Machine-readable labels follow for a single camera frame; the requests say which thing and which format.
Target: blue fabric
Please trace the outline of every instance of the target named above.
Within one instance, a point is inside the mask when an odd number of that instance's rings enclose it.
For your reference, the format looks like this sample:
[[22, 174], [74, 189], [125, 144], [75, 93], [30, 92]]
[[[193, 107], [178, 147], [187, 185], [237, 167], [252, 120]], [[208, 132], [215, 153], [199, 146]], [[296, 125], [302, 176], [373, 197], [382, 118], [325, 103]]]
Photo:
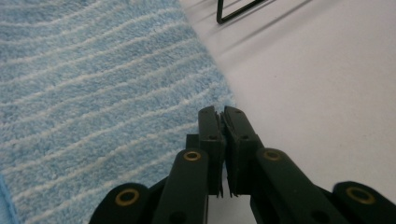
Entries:
[[177, 0], [0, 0], [0, 223], [87, 223], [233, 105]]

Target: black wire frame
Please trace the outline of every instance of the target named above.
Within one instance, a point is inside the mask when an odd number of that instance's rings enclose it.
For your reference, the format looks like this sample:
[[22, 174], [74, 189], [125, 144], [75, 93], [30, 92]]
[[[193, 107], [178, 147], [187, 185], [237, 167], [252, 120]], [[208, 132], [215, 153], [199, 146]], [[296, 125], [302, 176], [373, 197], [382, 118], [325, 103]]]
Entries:
[[240, 7], [239, 9], [237, 9], [236, 11], [230, 13], [229, 15], [225, 16], [224, 18], [222, 17], [222, 12], [223, 12], [223, 5], [224, 5], [224, 0], [218, 0], [218, 13], [216, 16], [216, 20], [218, 22], [218, 24], [223, 24], [226, 21], [230, 21], [233, 18], [241, 15], [242, 13], [248, 11], [249, 9], [257, 6], [260, 3], [263, 3], [267, 0], [254, 0], [251, 3], [246, 4], [244, 7]]

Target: white table surface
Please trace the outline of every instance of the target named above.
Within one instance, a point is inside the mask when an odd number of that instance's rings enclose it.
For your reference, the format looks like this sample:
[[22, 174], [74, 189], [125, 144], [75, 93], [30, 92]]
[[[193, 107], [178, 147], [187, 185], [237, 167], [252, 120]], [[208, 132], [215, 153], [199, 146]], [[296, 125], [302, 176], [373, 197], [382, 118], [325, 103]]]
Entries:
[[[269, 0], [223, 25], [217, 0], [180, 2], [266, 147], [396, 203], [395, 0]], [[248, 201], [211, 197], [208, 223], [256, 223]]]

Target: white stripe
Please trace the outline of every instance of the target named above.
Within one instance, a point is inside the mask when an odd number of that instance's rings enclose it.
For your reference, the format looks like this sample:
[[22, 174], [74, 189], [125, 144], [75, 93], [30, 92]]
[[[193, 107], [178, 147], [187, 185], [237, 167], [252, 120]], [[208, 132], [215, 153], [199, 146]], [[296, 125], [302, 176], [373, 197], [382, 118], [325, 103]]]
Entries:
[[44, 110], [42, 110], [42, 111], [37, 111], [37, 113], [35, 113], [35, 114], [30, 114], [29, 116], [23, 117], [22, 119], [17, 119], [17, 120], [15, 120], [12, 123], [7, 123], [7, 124], [0, 123], [0, 128], [8, 128], [8, 127], [13, 126], [13, 125], [18, 124], [18, 123], [27, 122], [27, 121], [31, 121], [31, 120], [39, 119], [39, 118], [46, 118], [52, 111], [54, 111], [55, 109], [57, 109], [57, 108], [59, 108], [59, 107], [61, 107], [63, 105], [67, 105], [67, 104], [70, 104], [70, 103], [73, 103], [73, 102], [76, 102], [78, 100], [82, 100], [82, 99], [85, 99], [85, 98], [88, 98], [88, 97], [100, 95], [100, 94], [103, 94], [103, 93], [105, 93], [107, 91], [111, 91], [111, 90], [114, 90], [114, 89], [119, 88], [119, 87], [129, 86], [129, 85], [134, 84], [134, 83], [136, 83], [136, 82], [138, 82], [139, 80], [142, 80], [142, 79], [155, 77], [158, 74], [161, 74], [162, 72], [164, 72], [166, 70], [176, 68], [177, 66], [179, 66], [179, 65], [181, 65], [183, 63], [188, 63], [188, 62], [190, 62], [190, 61], [192, 61], [194, 59], [198, 59], [199, 57], [204, 56], [204, 55], [205, 55], [205, 53], [195, 53], [195, 54], [192, 54], [191, 56], [189, 56], [187, 58], [179, 59], [179, 60], [175, 61], [174, 63], [172, 63], [172, 64], [170, 64], [170, 65], [168, 65], [166, 67], [161, 67], [157, 71], [153, 71], [153, 72], [147, 73], [147, 74], [143, 75], [142, 77], [132, 78], [132, 79], [126, 81], [126, 82], [121, 82], [121, 83], [119, 83], [119, 84], [117, 84], [115, 86], [102, 88], [102, 89], [100, 89], [98, 91], [94, 91], [94, 92], [91, 92], [91, 93], [88, 93], [88, 94], [85, 94], [85, 95], [80, 95], [80, 96], [77, 96], [77, 97], [74, 97], [74, 98], [68, 98], [67, 100], [61, 101], [60, 103], [58, 103], [56, 105], [52, 105], [52, 106], [50, 106], [48, 108], [44, 108]]
[[[114, 47], [111, 48], [111, 49], [107, 49], [107, 50], [103, 50], [103, 51], [98, 51], [98, 52], [96, 52], [96, 53], [94, 53], [94, 54], [87, 55], [87, 56], [85, 56], [85, 57], [81, 57], [81, 58], [78, 58], [78, 59], [75, 59], [75, 60], [72, 60], [72, 61], [67, 61], [67, 62], [64, 62], [64, 63], [58, 63], [56, 66], [50, 67], [50, 68], [48, 68], [48, 69], [46, 69], [46, 70], [43, 70], [43, 71], [41, 71], [41, 72], [39, 72], [39, 73], [30, 74], [30, 75], [27, 75], [27, 76], [24, 76], [24, 77], [16, 77], [16, 78], [13, 78], [13, 79], [11, 79], [11, 80], [9, 80], [9, 81], [6, 81], [6, 82], [0, 82], [0, 86], [3, 86], [3, 85], [6, 86], [6, 85], [13, 84], [13, 83], [15, 83], [16, 81], [23, 81], [23, 80], [25, 80], [25, 79], [31, 79], [31, 78], [34, 78], [34, 77], [39, 77], [40, 75], [43, 75], [43, 74], [45, 74], [45, 73], [47, 73], [47, 72], [49, 72], [49, 71], [53, 71], [53, 70], [55, 70], [56, 68], [62, 67], [62, 66], [64, 66], [64, 65], [75, 64], [75, 63], [79, 63], [79, 62], [82, 62], [82, 61], [87, 60], [87, 59], [92, 59], [92, 58], [94, 58], [94, 57], [96, 57], [96, 56], [99, 56], [99, 55], [108, 54], [110, 51], [116, 51], [117, 49], [121, 49], [121, 48], [123, 48], [123, 47], [126, 47], [126, 46], [128, 46], [128, 45], [131, 45], [131, 44], [133, 44], [133, 43], [135, 43], [135, 42], [138, 42], [138, 41], [141, 41], [141, 40], [149, 39], [149, 38], [152, 37], [152, 36], [159, 35], [159, 34], [161, 34], [161, 33], [166, 32], [167, 30], [169, 30], [169, 29], [171, 29], [171, 28], [178, 27], [178, 26], [182, 26], [182, 25], [188, 26], [188, 24], [187, 24], [186, 22], [184, 22], [184, 21], [182, 21], [182, 22], [174, 22], [174, 23], [171, 23], [171, 24], [167, 24], [167, 25], [165, 25], [161, 30], [151, 32], [151, 33], [149, 33], [149, 34], [146, 35], [146, 36], [136, 37], [136, 38], [131, 39], [131, 40], [127, 41], [127, 42], [123, 42], [122, 44], [119, 44], [119, 45], [117, 45], [117, 46], [114, 46]], [[23, 99], [23, 97], [20, 98], [20, 99], [18, 99], [18, 100], [16, 100], [16, 101], [14, 101], [14, 102], [5, 103], [5, 104], [2, 104], [2, 105], [12, 105], [12, 104], [14, 104], [15, 102], [18, 102], [18, 101], [20, 101], [20, 100], [22, 100], [22, 99]]]
[[117, 155], [118, 153], [122, 152], [122, 151], [126, 151], [128, 150], [129, 147], [132, 147], [134, 145], [137, 145], [141, 142], [147, 141], [147, 140], [153, 140], [158, 138], [159, 136], [165, 135], [165, 134], [169, 134], [169, 133], [178, 133], [180, 131], [183, 131], [185, 129], [189, 129], [189, 128], [193, 128], [194, 126], [197, 125], [197, 122], [193, 122], [193, 123], [187, 123], [187, 124], [183, 124], [180, 126], [176, 126], [173, 129], [169, 129], [169, 130], [165, 130], [163, 132], [156, 132], [156, 133], [150, 133], [147, 134], [145, 137], [140, 137], [139, 139], [136, 139], [134, 141], [131, 141], [129, 144], [117, 147], [116, 149], [110, 151], [109, 153], [106, 154], [105, 157], [99, 157], [95, 162], [90, 163], [89, 165], [80, 168], [76, 171], [73, 171], [73, 173], [69, 174], [69, 175], [64, 175], [62, 177], [59, 177], [57, 179], [54, 179], [52, 181], [48, 181], [45, 185], [39, 185], [39, 186], [35, 186], [33, 188], [29, 188], [25, 191], [22, 191], [21, 193], [15, 195], [12, 199], [14, 202], [19, 201], [20, 199], [22, 199], [23, 197], [28, 197], [30, 195], [32, 195], [34, 192], [43, 190], [43, 189], [50, 189], [52, 188], [54, 185], [64, 182], [67, 179], [71, 179], [73, 177], [76, 177], [78, 175], [81, 175], [85, 172], [89, 172], [90, 170], [92, 170], [93, 168], [97, 167], [97, 166], [101, 166], [101, 164], [103, 164], [105, 161], [109, 160], [111, 157]]
[[99, 188], [97, 189], [88, 189], [74, 197], [72, 197], [71, 199], [62, 202], [60, 205], [58, 205], [57, 207], [51, 209], [51, 210], [47, 210], [44, 213], [35, 216], [35, 217], [31, 217], [29, 219], [26, 220], [26, 224], [32, 224], [35, 223], [37, 221], [42, 220], [43, 218], [49, 217], [50, 215], [52, 215], [53, 213], [63, 210], [66, 207], [69, 207], [73, 204], [75, 204], [75, 202], [80, 201], [81, 199], [89, 196], [89, 195], [93, 195], [96, 194], [98, 192], [100, 192], [103, 189], [109, 189], [114, 187], [115, 185], [121, 183], [122, 181], [124, 181], [125, 179], [132, 179], [132, 177], [134, 177], [135, 175], [138, 175], [140, 172], [148, 169], [151, 166], [157, 165], [163, 161], [168, 160], [169, 158], [175, 157], [175, 155], [181, 151], [182, 149], [177, 149], [177, 150], [171, 150], [169, 152], [166, 152], [163, 156], [161, 156], [160, 158], [157, 158], [156, 160], [153, 160], [149, 163], [143, 164], [142, 166], [139, 166], [138, 168], [132, 170], [131, 172], [127, 172], [125, 173], [125, 175], [122, 175], [121, 177], [114, 179], [114, 180], [110, 180], [107, 181], [106, 183], [102, 184]]
[[[178, 24], [174, 24], [173, 26], [177, 27], [177, 26], [179, 26], [179, 25], [188, 25], [188, 24], [187, 24], [187, 23], [181, 22], [181, 23], [178, 23]], [[79, 77], [74, 77], [74, 78], [72, 78], [72, 79], [69, 79], [69, 80], [60, 82], [60, 83], [59, 83], [58, 85], [56, 85], [56, 86], [50, 86], [50, 87], [44, 89], [43, 91], [39, 91], [39, 92], [30, 94], [30, 95], [23, 96], [22, 98], [17, 99], [17, 100], [15, 100], [14, 102], [3, 103], [3, 104], [0, 104], [0, 105], [1, 105], [1, 106], [4, 106], [4, 105], [17, 105], [17, 104], [23, 103], [23, 102], [25, 102], [25, 101], [32, 100], [32, 99], [34, 99], [34, 98], [36, 98], [36, 97], [39, 97], [39, 96], [45, 94], [47, 91], [54, 91], [54, 90], [56, 90], [56, 89], [60, 89], [61, 87], [66, 86], [66, 85], [69, 85], [69, 84], [76, 84], [76, 83], [79, 83], [79, 82], [81, 82], [81, 81], [83, 81], [83, 80], [85, 80], [85, 79], [90, 79], [90, 78], [93, 78], [93, 77], [102, 77], [102, 76], [104, 76], [104, 75], [106, 75], [106, 74], [108, 74], [108, 73], [117, 71], [117, 70], [119, 70], [119, 69], [127, 68], [127, 67], [131, 66], [132, 64], [143, 62], [143, 61], [144, 61], [145, 59], [147, 59], [147, 58], [150, 58], [150, 57], [156, 56], [156, 55], [158, 55], [158, 54], [161, 54], [161, 53], [163, 53], [163, 52], [166, 52], [166, 51], [168, 51], [168, 50], [175, 49], [175, 48], [177, 48], [177, 47], [186, 45], [186, 44], [188, 44], [188, 43], [190, 43], [190, 42], [192, 42], [192, 41], [196, 41], [196, 39], [193, 39], [193, 38], [187, 39], [187, 40], [178, 42], [178, 43], [176, 43], [176, 44], [173, 44], [173, 45], [171, 45], [171, 46], [169, 46], [169, 47], [166, 47], [166, 48], [164, 48], [164, 49], [157, 49], [157, 50], [153, 51], [151, 54], [147, 54], [147, 55], [142, 56], [142, 57], [140, 57], [140, 58], [136, 58], [136, 59], [134, 59], [134, 60], [132, 60], [132, 61], [130, 61], [130, 62], [128, 62], [128, 63], [122, 63], [122, 64], [119, 64], [119, 65], [116, 65], [116, 66], [114, 66], [114, 67], [112, 67], [112, 68], [110, 68], [110, 69], [101, 71], [101, 72], [99, 72], [99, 73], [94, 73], [94, 74], [82, 75], [82, 76], [79, 76]]]
[[100, 16], [95, 17], [93, 20], [84, 22], [82, 25], [77, 26], [77, 27], [73, 27], [73, 29], [71, 29], [71, 30], [61, 31], [59, 34], [38, 36], [38, 37], [35, 37], [35, 38], [27, 37], [27, 38], [19, 39], [19, 40], [1, 40], [0, 39], [0, 44], [4, 44], [4, 45], [21, 45], [21, 44], [29, 43], [29, 45], [32, 45], [33, 42], [47, 41], [47, 40], [55, 38], [55, 37], [60, 37], [60, 36], [63, 36], [63, 35], [73, 34], [73, 33], [76, 33], [79, 30], [83, 30], [86, 27], [89, 27], [89, 26], [95, 24], [96, 22], [98, 22], [102, 18], [104, 18], [106, 16], [109, 16], [109, 15], [113, 14], [114, 12], [116, 12], [116, 11], [118, 11], [120, 9], [123, 9], [123, 8], [124, 8], [124, 6], [114, 7], [114, 8], [112, 8], [112, 10], [106, 11], [106, 13], [101, 13]]
[[25, 8], [34, 8], [34, 7], [49, 7], [49, 6], [57, 6], [60, 3], [64, 2], [61, 0], [59, 2], [49, 1], [48, 3], [39, 3], [39, 4], [13, 4], [13, 5], [0, 5], [0, 9], [25, 9]]
[[6, 63], [0, 63], [0, 66], [8, 66], [8, 65], [11, 65], [11, 64], [14, 64], [14, 63], [31, 63], [33, 60], [36, 60], [36, 59], [39, 59], [39, 58], [42, 58], [42, 57], [45, 57], [45, 56], [48, 56], [48, 55], [51, 55], [51, 54], [54, 54], [54, 53], [60, 53], [62, 51], [66, 51], [66, 50], [70, 50], [70, 49], [77, 49], [77, 48], [79, 48], [79, 47], [81, 47], [83, 45], [95, 42], [97, 39], [99, 39], [101, 37], [105, 37], [107, 35], [112, 35], [112, 34], [118, 32], [118, 31], [122, 30], [125, 26], [128, 26], [128, 25], [130, 25], [132, 23], [137, 23], [137, 22], [140, 22], [140, 21], [148, 20], [148, 19], [151, 19], [151, 18], [156, 17], [158, 15], [161, 15], [163, 13], [172, 12], [172, 11], [180, 11], [180, 9], [178, 9], [178, 8], [162, 9], [162, 10], [159, 10], [157, 13], [151, 13], [151, 14], [148, 14], [148, 15], [144, 15], [144, 16], [138, 17], [137, 19], [128, 20], [127, 22], [122, 23], [119, 26], [116, 26], [116, 27], [114, 27], [114, 28], [112, 28], [112, 29], [100, 34], [100, 35], [94, 35], [93, 37], [85, 39], [84, 41], [79, 42], [77, 44], [73, 44], [73, 45], [70, 45], [70, 46], [67, 46], [67, 47], [64, 47], [64, 48], [52, 49], [50, 51], [47, 51], [47, 52], [44, 52], [44, 53], [40, 53], [40, 54], [37, 54], [35, 56], [29, 56], [29, 57], [23, 57], [23, 58], [17, 58], [17, 59], [13, 59], [13, 60], [8, 60]]
[[12, 22], [0, 21], [0, 26], [39, 27], [39, 26], [45, 26], [45, 25], [53, 25], [53, 24], [56, 24], [56, 23], [58, 23], [60, 21], [64, 21], [64, 20], [70, 19], [72, 17], [78, 16], [78, 15], [80, 15], [82, 13], [85, 13], [85, 12], [97, 7], [100, 3], [101, 3], [101, 1], [97, 1], [97, 2], [95, 2], [93, 4], [90, 4], [87, 7], [84, 7], [82, 10], [73, 12], [73, 13], [67, 15], [67, 16], [64, 16], [62, 18], [59, 18], [59, 19], [56, 19], [56, 20], [53, 20], [53, 21], [41, 21], [41, 22], [37, 22], [37, 23], [28, 23], [28, 22], [12, 23]]
[[79, 148], [83, 144], [88, 143], [94, 137], [97, 137], [97, 136], [99, 136], [99, 135], [101, 135], [103, 133], [111, 133], [111, 132], [113, 132], [113, 131], [115, 131], [115, 130], [117, 130], [117, 129], [119, 129], [119, 128], [127, 125], [127, 124], [136, 122], [138, 120], [146, 119], [146, 118], [158, 116], [158, 115], [161, 115], [161, 114], [164, 114], [164, 113], [169, 113], [169, 112], [175, 111], [175, 110], [181, 108], [183, 105], [188, 105], [191, 101], [194, 101], [196, 99], [199, 99], [199, 98], [205, 96], [210, 89], [213, 89], [215, 86], [218, 86], [218, 85], [219, 85], [219, 83], [211, 84], [209, 86], [209, 88], [206, 89], [205, 91], [202, 91], [202, 92], [192, 96], [188, 100], [186, 99], [183, 102], [179, 102], [177, 105], [170, 106], [170, 107], [165, 108], [165, 109], [158, 109], [158, 110], [154, 110], [154, 111], [148, 111], [148, 112], [146, 112], [144, 115], [142, 115], [140, 117], [127, 119], [127, 120], [124, 120], [123, 122], [118, 123], [117, 125], [115, 125], [113, 127], [109, 127], [109, 128], [97, 131], [95, 133], [90, 133], [89, 135], [81, 138], [79, 141], [77, 141], [76, 143], [73, 143], [72, 145], [69, 145], [68, 147], [66, 147], [63, 150], [56, 151], [53, 154], [46, 155], [45, 157], [41, 157], [41, 158], [39, 158], [38, 160], [35, 160], [35, 161], [24, 161], [22, 164], [20, 164], [18, 166], [8, 167], [6, 170], [2, 171], [2, 173], [4, 175], [8, 175], [8, 174], [13, 173], [13, 172], [18, 172], [18, 171], [24, 170], [24, 169], [26, 169], [26, 168], [28, 168], [30, 166], [41, 164], [41, 163], [43, 163], [45, 161], [54, 160], [54, 159], [56, 159], [58, 157], [61, 157], [64, 153], [66, 153], [68, 151], [71, 151], [73, 149]]
[[66, 127], [67, 125], [69, 125], [69, 124], [71, 124], [71, 123], [73, 123], [73, 122], [76, 122], [77, 120], [84, 120], [84, 119], [88, 119], [88, 118], [91, 118], [91, 117], [94, 117], [94, 116], [97, 116], [97, 115], [101, 115], [101, 114], [103, 114], [103, 113], [106, 113], [107, 111], [111, 111], [111, 110], [112, 110], [113, 108], [115, 108], [115, 107], [120, 107], [120, 106], [122, 106], [122, 105], [131, 103], [131, 102], [136, 101], [136, 100], [141, 100], [141, 99], [144, 99], [144, 98], [149, 98], [150, 96], [155, 95], [155, 94], [158, 94], [158, 93], [161, 93], [162, 91], [168, 91], [168, 90], [174, 88], [174, 87], [175, 87], [176, 85], [178, 85], [179, 83], [186, 82], [186, 79], [187, 79], [187, 78], [184, 77], [183, 79], [179, 80], [179, 81], [176, 82], [176, 83], [173, 83], [173, 84], [172, 84], [171, 86], [169, 86], [169, 87], [159, 88], [158, 90], [150, 91], [150, 92], [148, 92], [148, 93], [146, 93], [146, 94], [143, 94], [143, 95], [140, 95], [140, 96], [137, 96], [137, 97], [134, 97], [134, 98], [130, 98], [130, 99], [126, 99], [126, 100], [121, 100], [121, 101], [115, 103], [114, 105], [100, 108], [98, 111], [89, 112], [89, 113], [87, 113], [87, 114], [84, 114], [84, 115], [82, 115], [82, 116], [76, 118], [76, 119], [67, 119], [64, 123], [61, 123], [61, 124], [59, 124], [59, 125], [57, 125], [57, 126], [51, 128], [51, 129], [46, 130], [46, 131], [43, 131], [43, 132], [41, 132], [41, 133], [31, 134], [31, 135], [28, 135], [28, 136], [25, 136], [25, 137], [19, 138], [19, 139], [12, 139], [12, 140], [10, 140], [10, 141], [7, 141], [7, 142], [2, 143], [2, 144], [0, 145], [0, 147], [9, 147], [9, 146], [14, 145], [14, 144], [19, 144], [20, 142], [29, 141], [29, 140], [31, 140], [31, 139], [42, 138], [42, 137], [48, 136], [48, 135], [50, 135], [50, 134], [52, 134], [52, 133], [54, 133], [54, 132], [59, 131], [59, 130], [62, 129], [63, 127]]

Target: blue striped towel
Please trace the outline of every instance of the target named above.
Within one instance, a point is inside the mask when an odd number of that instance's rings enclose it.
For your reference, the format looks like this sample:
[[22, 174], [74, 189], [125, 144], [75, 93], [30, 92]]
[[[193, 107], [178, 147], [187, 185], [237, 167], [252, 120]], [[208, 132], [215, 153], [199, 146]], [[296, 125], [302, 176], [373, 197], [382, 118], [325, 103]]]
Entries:
[[87, 223], [233, 105], [177, 0], [0, 1], [0, 222]]

